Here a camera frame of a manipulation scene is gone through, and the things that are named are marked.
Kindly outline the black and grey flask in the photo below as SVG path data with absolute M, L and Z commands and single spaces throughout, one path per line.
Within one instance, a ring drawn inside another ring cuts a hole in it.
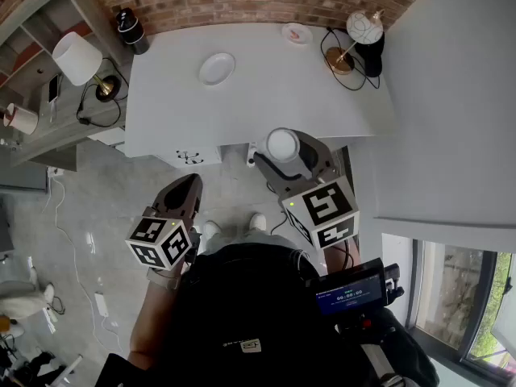
M 144 54 L 150 47 L 144 27 L 130 8 L 122 9 L 116 15 L 118 32 L 123 42 L 135 55 Z

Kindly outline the small round plate red print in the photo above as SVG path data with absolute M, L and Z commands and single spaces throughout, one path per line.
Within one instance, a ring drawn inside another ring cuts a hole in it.
M 310 45 L 313 41 L 311 30 L 300 23 L 285 24 L 281 29 L 281 35 L 296 45 Z

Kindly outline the white box black drone print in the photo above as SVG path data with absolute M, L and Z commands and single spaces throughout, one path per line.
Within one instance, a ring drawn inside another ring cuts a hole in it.
M 174 168 L 190 168 L 222 162 L 220 147 L 173 148 L 156 157 Z

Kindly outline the window with dark frame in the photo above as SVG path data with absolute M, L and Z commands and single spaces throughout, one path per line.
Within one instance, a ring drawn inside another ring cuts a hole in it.
M 516 381 L 516 347 L 495 322 L 516 296 L 516 254 L 413 242 L 409 333 L 442 366 L 484 387 Z

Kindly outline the black rounded speaker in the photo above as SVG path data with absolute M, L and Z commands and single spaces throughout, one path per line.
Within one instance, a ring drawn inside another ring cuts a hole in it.
M 364 71 L 367 77 L 379 77 L 382 73 L 381 55 L 385 46 L 385 35 L 373 44 L 357 44 L 356 52 L 364 60 Z

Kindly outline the person's left forearm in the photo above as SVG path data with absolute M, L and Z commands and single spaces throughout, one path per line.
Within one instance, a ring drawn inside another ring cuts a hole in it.
M 173 269 L 174 275 L 181 275 L 182 266 Z M 143 305 L 136 319 L 130 338 L 128 361 L 137 368 L 147 370 L 157 362 L 164 350 L 164 339 L 172 319 L 177 290 L 148 283 Z

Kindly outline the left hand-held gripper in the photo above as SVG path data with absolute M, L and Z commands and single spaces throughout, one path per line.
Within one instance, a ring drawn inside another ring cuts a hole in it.
M 197 255 L 201 235 L 193 221 L 201 197 L 202 179 L 191 173 L 163 188 L 152 205 L 160 213 L 178 210 L 180 218 L 135 218 L 125 242 L 141 265 L 171 271 L 187 253 Z

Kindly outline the white cup red rim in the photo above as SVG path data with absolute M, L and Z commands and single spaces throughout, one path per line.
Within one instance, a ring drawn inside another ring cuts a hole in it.
M 5 127 L 13 127 L 25 135 L 34 133 L 39 122 L 39 115 L 33 110 L 28 110 L 14 103 L 10 103 L 3 117 Z

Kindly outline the white smartphone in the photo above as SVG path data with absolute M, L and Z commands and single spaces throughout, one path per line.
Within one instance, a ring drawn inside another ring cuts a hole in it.
M 59 93 L 60 93 L 61 80 L 62 80 L 62 75 L 60 73 L 58 73 L 48 83 L 48 103 L 49 104 L 52 104 L 55 100 L 58 99 Z

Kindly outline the white saucer plate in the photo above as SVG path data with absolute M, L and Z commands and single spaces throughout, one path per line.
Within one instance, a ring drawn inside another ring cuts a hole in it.
M 203 85 L 215 86 L 223 83 L 235 70 L 235 58 L 225 52 L 210 56 L 199 70 L 199 80 Z

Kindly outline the white shade brass table lamp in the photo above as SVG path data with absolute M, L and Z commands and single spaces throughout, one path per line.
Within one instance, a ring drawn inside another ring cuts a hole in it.
M 73 85 L 86 85 L 94 80 L 96 96 L 101 102 L 114 100 L 120 91 L 121 81 L 116 76 L 98 76 L 102 52 L 75 31 L 60 39 L 52 51 L 52 59 Z

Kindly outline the pale wristband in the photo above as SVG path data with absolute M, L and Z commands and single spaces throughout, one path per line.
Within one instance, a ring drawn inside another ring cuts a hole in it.
M 175 276 L 173 270 L 164 270 L 158 268 L 149 268 L 147 279 L 156 285 L 159 285 L 168 291 L 177 290 L 181 281 L 181 275 Z

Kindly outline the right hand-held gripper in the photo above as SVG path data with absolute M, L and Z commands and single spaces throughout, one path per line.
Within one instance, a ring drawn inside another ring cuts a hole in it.
M 357 234 L 359 209 L 348 179 L 333 165 L 331 151 L 320 140 L 293 130 L 298 155 L 311 172 L 285 175 L 267 156 L 255 153 L 255 166 L 276 194 L 280 194 L 291 226 L 316 250 L 323 250 Z

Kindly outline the person's grey trousers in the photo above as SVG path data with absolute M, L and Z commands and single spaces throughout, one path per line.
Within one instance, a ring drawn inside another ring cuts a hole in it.
M 222 233 L 216 233 L 207 240 L 205 251 L 202 254 L 204 256 L 213 255 L 226 246 L 244 243 L 277 245 L 293 250 L 298 249 L 294 243 L 280 235 L 267 235 L 263 231 L 253 230 L 236 237 L 226 237 Z

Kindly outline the grey wooden shelf unit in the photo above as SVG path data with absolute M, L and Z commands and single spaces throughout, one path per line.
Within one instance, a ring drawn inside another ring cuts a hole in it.
M 101 102 L 97 83 L 75 86 L 52 59 L 52 51 L 71 31 L 102 52 L 98 76 L 116 76 L 121 88 L 114 100 Z M 0 0 L 0 131 L 18 142 L 9 161 L 60 164 L 74 157 L 66 152 L 100 131 L 122 127 L 128 95 L 131 54 L 98 0 Z M 60 73 L 60 93 L 48 103 L 48 83 Z M 3 124 L 10 103 L 39 115 L 34 133 L 25 135 Z

